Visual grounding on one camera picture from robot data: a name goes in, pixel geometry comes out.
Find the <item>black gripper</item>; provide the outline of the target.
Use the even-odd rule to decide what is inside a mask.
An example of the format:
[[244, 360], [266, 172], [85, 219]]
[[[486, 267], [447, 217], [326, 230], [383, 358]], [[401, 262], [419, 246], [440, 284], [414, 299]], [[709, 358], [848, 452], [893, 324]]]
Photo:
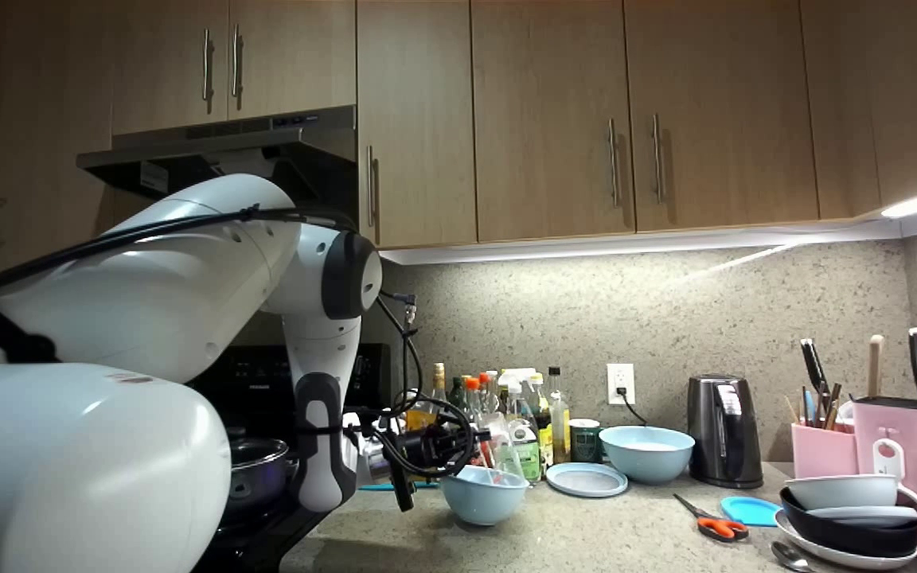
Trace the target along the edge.
[[405, 431], [401, 413], [383, 410], [375, 431], [401, 513], [414, 510], [406, 473], [459, 473], [470, 458], [470, 428], [451, 413], [440, 413], [429, 428]]

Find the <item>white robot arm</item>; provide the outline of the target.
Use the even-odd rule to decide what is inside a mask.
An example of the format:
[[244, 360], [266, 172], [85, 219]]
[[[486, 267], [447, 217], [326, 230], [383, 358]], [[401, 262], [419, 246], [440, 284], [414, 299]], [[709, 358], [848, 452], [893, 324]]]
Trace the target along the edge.
[[291, 358], [291, 501], [347, 502], [347, 381], [379, 289], [368, 238], [260, 174], [0, 271], [0, 573], [192, 573], [231, 494], [230, 431], [192, 381], [260, 312]]

